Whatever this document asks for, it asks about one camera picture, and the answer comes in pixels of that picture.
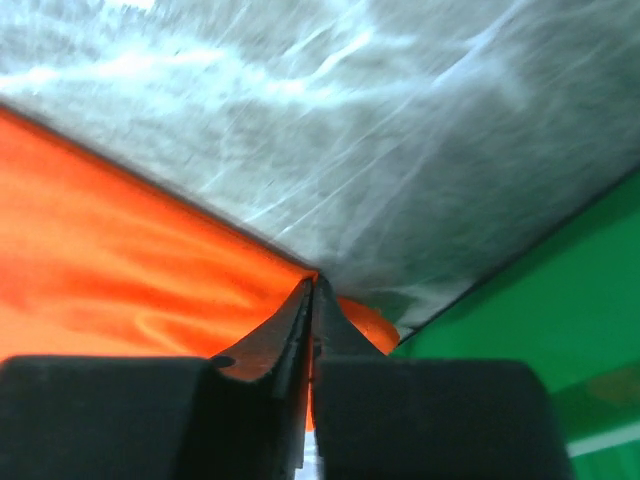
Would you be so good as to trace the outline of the orange t-shirt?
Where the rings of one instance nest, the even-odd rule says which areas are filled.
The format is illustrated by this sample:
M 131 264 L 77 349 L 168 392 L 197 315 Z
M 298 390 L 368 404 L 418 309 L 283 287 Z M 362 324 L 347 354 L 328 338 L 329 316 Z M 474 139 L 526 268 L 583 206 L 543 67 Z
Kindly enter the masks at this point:
M 316 269 L 1 111 L 1 356 L 208 359 Z

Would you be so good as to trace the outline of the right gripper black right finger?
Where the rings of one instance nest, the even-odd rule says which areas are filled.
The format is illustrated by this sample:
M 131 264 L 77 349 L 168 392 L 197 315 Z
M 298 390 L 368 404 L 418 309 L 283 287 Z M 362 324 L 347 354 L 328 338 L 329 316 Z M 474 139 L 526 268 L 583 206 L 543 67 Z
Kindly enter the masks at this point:
M 312 300 L 312 411 L 324 479 L 569 479 L 551 399 L 513 360 L 403 359 Z

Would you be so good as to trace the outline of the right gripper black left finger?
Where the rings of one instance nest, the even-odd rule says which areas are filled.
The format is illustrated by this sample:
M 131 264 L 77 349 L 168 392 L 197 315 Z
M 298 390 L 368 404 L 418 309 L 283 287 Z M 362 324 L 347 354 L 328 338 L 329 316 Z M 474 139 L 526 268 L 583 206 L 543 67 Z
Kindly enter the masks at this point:
M 303 464 L 312 283 L 210 358 L 13 356 L 5 479 L 291 479 Z

